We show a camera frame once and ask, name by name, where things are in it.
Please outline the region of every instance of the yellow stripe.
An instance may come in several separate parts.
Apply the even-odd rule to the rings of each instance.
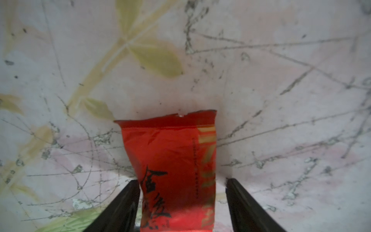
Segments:
[[[215,148],[216,148],[216,144],[213,144],[213,145],[208,147],[207,151],[205,152],[204,160],[202,161],[202,163],[206,164],[206,163],[210,162],[211,157],[214,154]]]
[[[199,135],[198,136],[198,143],[212,143],[216,141],[216,135]]]
[[[201,188],[207,188],[207,187],[213,186],[214,184],[215,184],[215,180],[209,180],[207,182],[204,182],[201,185]]]
[[[214,223],[214,215],[215,212],[213,209],[207,210],[205,218],[201,220],[201,227],[212,225]]]
[[[179,0],[167,0],[164,4],[162,4],[154,13],[152,13],[148,18],[146,18],[143,22],[133,28],[130,31],[128,36],[128,40],[132,40],[136,38],[141,32],[145,31],[151,24],[154,24],[161,16],[163,16],[174,4],[176,4]]]
[[[204,177],[204,178],[214,177],[215,176],[215,171],[202,172],[201,176]]]
[[[200,132],[210,132],[215,131],[215,127],[199,127],[197,128]]]

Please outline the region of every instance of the crinkled plastic wrapper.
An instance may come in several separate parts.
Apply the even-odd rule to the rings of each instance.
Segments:
[[[214,227],[216,111],[116,121],[143,191],[141,232]]]

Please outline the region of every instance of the black calligraphy character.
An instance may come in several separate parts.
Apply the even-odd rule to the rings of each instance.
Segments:
[[[153,212],[151,214],[151,219],[152,218],[158,218],[158,217],[161,217],[161,216],[164,216],[164,217],[167,217],[167,218],[171,218],[171,215],[170,213],[165,213],[164,210],[165,210],[165,201],[162,197],[160,197],[160,194],[158,194],[155,198],[155,200],[158,199],[158,201],[153,205],[153,208],[156,208],[155,212]]]
[[[158,226],[155,225],[155,227],[150,226],[150,230],[158,229]]]
[[[140,228],[146,228],[146,227],[149,227],[150,226],[150,223],[148,221],[145,222],[145,225],[144,226],[140,226]]]
[[[166,171],[152,171],[152,170],[149,170],[147,166],[145,170],[144,178],[140,182],[140,184],[143,185],[144,180],[146,180],[145,181],[146,193],[150,193],[156,189],[156,183],[152,181],[152,176],[163,176],[163,175],[167,175],[167,172]]]

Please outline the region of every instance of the red plastic bag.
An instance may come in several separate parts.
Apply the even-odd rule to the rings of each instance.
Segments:
[[[214,227],[216,111],[116,121],[143,191],[141,232]]]

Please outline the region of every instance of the yellow leaf pattern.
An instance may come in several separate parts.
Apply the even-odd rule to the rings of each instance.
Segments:
[[[20,101],[19,97],[13,95],[0,94],[0,110],[5,109],[10,112],[23,114],[22,110],[15,104]]]
[[[47,43],[50,42],[50,37],[47,33],[37,30],[33,26],[24,25],[17,17],[18,0],[3,1],[5,15],[5,38],[3,46],[3,57],[9,54],[17,43],[19,43],[27,34],[41,39]]]
[[[158,9],[156,9],[151,16],[143,20],[140,24],[135,26],[129,33],[128,39],[132,40],[136,38],[139,34],[144,32],[150,27],[151,24],[156,22],[162,15],[164,15],[171,7],[173,7],[180,0],[166,0]]]
[[[84,105],[86,109],[97,118],[115,120],[112,112],[108,109],[107,104],[102,101],[93,98],[86,98]]]
[[[5,179],[10,179],[8,184],[0,185],[0,198],[10,191],[13,191],[13,187],[23,177],[21,171],[24,166],[34,161],[40,154],[40,150],[43,149],[46,144],[51,144],[53,141],[53,131],[46,125],[37,129],[31,140],[20,147],[18,152],[19,156],[16,162],[9,162],[0,169],[0,175]]]
[[[174,53],[152,44],[130,45],[129,50],[139,60],[141,65],[167,78],[173,78],[183,73],[182,65]]]
[[[69,109],[69,115],[74,117],[80,106],[80,101],[84,97],[87,97],[94,87],[107,75],[122,59],[129,54],[127,48],[123,49],[116,57],[114,54],[119,50],[124,44],[124,41],[120,38],[112,46],[112,48],[107,52],[103,59],[94,66],[94,68],[86,76],[85,80],[82,82],[74,94],[71,96],[67,106]]]
[[[35,232],[81,232],[101,213],[101,209],[85,209],[73,212],[70,217],[62,217]]]
[[[116,11],[121,30],[127,35],[140,12],[142,0],[116,0]]]
[[[12,185],[12,192],[13,192],[13,194],[20,193],[20,194],[23,194],[25,196],[28,196],[28,197],[32,198],[34,201],[36,201],[36,202],[39,202],[40,201],[37,193],[32,188],[30,188],[28,186],[25,186],[23,184],[14,184],[14,185]]]

